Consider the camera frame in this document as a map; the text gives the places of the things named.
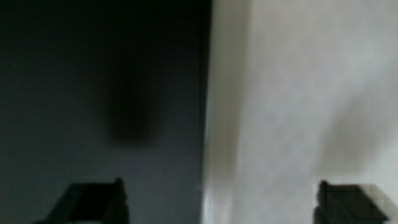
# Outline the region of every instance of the dark wall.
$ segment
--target dark wall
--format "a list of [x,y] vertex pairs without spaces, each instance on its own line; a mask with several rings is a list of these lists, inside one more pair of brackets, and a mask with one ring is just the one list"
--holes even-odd
[[132,223],[200,223],[209,2],[0,1],[0,222],[123,177]]

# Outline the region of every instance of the wall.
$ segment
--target wall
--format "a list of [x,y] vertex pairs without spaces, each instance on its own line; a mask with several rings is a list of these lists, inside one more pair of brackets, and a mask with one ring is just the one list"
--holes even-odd
[[0,222],[122,177],[132,223],[200,221],[200,2],[0,2]]
[[207,224],[312,223],[322,179],[397,217],[397,6],[216,1]]

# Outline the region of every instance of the black object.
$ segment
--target black object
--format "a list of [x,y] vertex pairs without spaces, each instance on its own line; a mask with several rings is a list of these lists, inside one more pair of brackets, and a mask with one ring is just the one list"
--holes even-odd
[[129,224],[123,180],[74,184],[43,224]]
[[358,185],[321,183],[317,224],[383,224],[390,220]]

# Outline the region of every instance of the white wall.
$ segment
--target white wall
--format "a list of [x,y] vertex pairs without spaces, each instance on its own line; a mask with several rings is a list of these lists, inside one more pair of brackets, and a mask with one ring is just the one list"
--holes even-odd
[[395,216],[397,25],[397,0],[216,0],[203,223],[312,223],[321,179]]

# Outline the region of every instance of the gray surface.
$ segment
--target gray surface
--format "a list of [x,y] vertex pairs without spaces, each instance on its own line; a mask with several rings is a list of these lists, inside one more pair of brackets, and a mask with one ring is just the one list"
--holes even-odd
[[116,177],[132,223],[200,222],[198,5],[159,3],[0,2],[4,223]]

